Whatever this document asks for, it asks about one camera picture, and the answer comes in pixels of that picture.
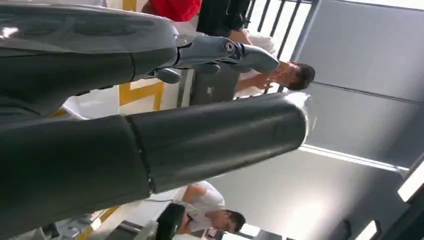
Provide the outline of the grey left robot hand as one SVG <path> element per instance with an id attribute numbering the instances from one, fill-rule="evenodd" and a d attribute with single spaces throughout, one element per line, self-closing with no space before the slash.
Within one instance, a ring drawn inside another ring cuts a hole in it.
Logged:
<path id="1" fill-rule="evenodd" d="M 0 237 L 223 175 L 298 149 L 303 92 L 70 120 L 69 97 L 219 63 L 272 72 L 265 50 L 172 20 L 92 5 L 0 3 Z"/>

